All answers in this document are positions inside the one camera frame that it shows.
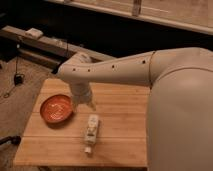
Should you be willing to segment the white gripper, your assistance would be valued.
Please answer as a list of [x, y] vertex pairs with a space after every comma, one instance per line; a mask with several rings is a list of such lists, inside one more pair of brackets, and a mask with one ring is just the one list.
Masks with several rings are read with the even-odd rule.
[[77, 112], [78, 105], [76, 103], [87, 103], [87, 106], [96, 111], [96, 105], [91, 101], [92, 91], [88, 83], [70, 84], [69, 88], [72, 100], [75, 102], [71, 102], [73, 112]]

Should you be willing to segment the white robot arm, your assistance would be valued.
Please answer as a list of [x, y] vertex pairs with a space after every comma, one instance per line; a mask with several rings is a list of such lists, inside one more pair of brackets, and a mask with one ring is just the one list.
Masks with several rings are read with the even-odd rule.
[[57, 76], [75, 104], [91, 101], [92, 82], [148, 86], [149, 171], [213, 171], [213, 51], [157, 50], [99, 63], [78, 52]]

